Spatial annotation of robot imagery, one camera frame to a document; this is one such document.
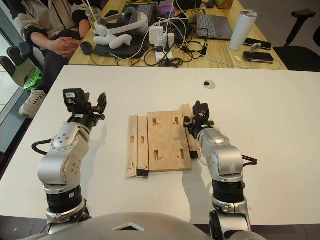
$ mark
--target yellow sticky note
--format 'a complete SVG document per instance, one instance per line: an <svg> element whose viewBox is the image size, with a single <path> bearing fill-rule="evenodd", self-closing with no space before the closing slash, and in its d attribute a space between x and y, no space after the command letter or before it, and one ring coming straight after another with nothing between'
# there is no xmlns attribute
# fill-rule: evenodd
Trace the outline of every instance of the yellow sticky note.
<svg viewBox="0 0 320 240"><path fill-rule="evenodd" d="M239 56L234 56L235 60L237 60L238 62L242 62L241 58Z"/></svg>

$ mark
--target white vr headset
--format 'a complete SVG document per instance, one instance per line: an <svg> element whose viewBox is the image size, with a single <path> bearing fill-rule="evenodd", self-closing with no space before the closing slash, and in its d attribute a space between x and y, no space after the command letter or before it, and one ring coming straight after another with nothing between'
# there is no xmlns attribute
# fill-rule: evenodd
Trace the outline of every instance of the white vr headset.
<svg viewBox="0 0 320 240"><path fill-rule="evenodd" d="M107 28L107 24L113 20L123 19L127 25ZM138 12L134 7L128 7L124 13L101 18L94 23L97 34L101 37L107 35L129 32L131 35L144 34L149 29L148 17L143 12Z"/></svg>

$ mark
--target black phone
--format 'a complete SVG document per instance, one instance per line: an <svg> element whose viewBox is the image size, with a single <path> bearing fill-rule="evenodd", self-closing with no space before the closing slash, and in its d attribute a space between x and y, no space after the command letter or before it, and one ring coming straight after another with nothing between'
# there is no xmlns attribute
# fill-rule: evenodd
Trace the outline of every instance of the black phone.
<svg viewBox="0 0 320 240"><path fill-rule="evenodd" d="M118 13L119 13L119 11L117 11L117 10L110 10L104 17L107 18L107 17L113 16L113 15L116 15Z"/></svg>
<svg viewBox="0 0 320 240"><path fill-rule="evenodd" d="M243 56L246 60L256 63L268 63L271 64L274 61L274 58L270 53L267 52L249 52L244 51Z"/></svg>
<svg viewBox="0 0 320 240"><path fill-rule="evenodd" d="M261 40L257 40L257 39L252 39L252 38L247 38L244 41L243 45L252 46L253 44L257 44L257 43L261 43L261 48L262 49L265 49L265 50L270 50L271 49L271 43L270 42L261 41Z"/></svg>

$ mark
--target computer mouse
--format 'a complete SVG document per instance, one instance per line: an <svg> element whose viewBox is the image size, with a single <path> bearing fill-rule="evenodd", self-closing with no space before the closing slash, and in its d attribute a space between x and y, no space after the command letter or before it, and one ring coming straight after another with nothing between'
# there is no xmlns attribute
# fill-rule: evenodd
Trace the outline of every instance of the computer mouse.
<svg viewBox="0 0 320 240"><path fill-rule="evenodd" d="M215 6L215 4L216 4L215 1L210 0L210 1L207 2L206 7L207 7L208 9L213 9L214 6Z"/></svg>
<svg viewBox="0 0 320 240"><path fill-rule="evenodd" d="M84 41L80 44L80 47L84 55L90 55L94 52L90 42Z"/></svg>

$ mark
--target white table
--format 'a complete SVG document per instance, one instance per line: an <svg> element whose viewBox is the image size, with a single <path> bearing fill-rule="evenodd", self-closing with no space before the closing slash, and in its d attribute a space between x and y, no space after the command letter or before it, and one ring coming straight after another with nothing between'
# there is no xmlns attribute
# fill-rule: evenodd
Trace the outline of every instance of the white table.
<svg viewBox="0 0 320 240"><path fill-rule="evenodd" d="M204 88L206 80L215 89ZM155 212L208 223L213 190L205 159L193 161L192 171L125 178L128 117L200 100L231 144L258 158L257 166L244 168L251 223L320 223L320 74L212 68L65 66L0 182L0 215L46 218L46 194L37 177L42 155L31 144L55 136L70 117L66 88L91 93L94 106L100 93L107 95L106 120L92 129L81 167L82 193L93 217Z"/></svg>

